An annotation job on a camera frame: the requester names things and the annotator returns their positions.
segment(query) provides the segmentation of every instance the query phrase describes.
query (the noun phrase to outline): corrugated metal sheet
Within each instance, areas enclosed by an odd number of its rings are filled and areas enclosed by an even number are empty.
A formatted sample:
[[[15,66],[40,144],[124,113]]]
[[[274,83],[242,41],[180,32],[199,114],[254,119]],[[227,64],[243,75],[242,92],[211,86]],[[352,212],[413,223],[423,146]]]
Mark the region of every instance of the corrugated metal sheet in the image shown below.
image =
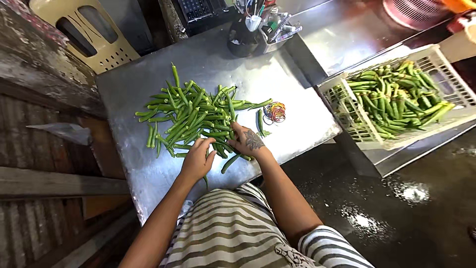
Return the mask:
[[[75,118],[0,95],[0,166],[101,176],[87,146],[29,124]],[[0,268],[25,267],[85,228],[81,198],[0,201]]]

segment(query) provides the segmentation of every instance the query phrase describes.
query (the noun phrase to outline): pink basket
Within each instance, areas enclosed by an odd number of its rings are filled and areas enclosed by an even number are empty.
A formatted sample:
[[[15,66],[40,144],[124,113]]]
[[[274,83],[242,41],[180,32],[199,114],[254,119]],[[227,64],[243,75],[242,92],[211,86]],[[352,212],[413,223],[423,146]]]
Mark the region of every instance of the pink basket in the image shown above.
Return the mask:
[[[398,24],[425,30],[450,13],[439,0],[383,0],[385,11]]]

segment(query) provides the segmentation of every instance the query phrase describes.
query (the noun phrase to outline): chair backrest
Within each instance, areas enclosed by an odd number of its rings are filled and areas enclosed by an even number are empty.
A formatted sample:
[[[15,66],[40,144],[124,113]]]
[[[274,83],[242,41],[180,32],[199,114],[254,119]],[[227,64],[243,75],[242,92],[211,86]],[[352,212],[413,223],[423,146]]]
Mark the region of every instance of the chair backrest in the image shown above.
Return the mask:
[[[66,34],[68,50],[97,74],[140,57],[97,0],[31,0],[30,8]]]

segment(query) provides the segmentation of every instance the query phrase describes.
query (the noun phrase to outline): wet floor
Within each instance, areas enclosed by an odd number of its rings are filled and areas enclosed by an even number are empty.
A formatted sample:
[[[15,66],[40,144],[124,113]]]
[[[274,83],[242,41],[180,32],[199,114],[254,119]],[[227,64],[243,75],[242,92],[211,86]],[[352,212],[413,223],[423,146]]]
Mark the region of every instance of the wet floor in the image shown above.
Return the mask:
[[[474,267],[476,129],[390,177],[355,175],[335,144],[283,169],[326,225],[376,267]]]

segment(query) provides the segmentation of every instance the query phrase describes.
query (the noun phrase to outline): rubber band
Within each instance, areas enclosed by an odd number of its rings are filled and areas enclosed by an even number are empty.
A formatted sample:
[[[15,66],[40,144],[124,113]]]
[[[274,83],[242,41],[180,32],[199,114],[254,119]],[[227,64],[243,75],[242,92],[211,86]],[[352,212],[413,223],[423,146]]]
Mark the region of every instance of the rubber band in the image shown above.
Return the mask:
[[[285,111],[286,111],[286,106],[284,104],[279,102],[270,103],[263,108],[263,112],[264,112],[263,121],[267,125],[270,125],[273,123],[280,123],[286,119]],[[266,120],[264,120],[265,118],[270,120],[271,123],[268,124]]]

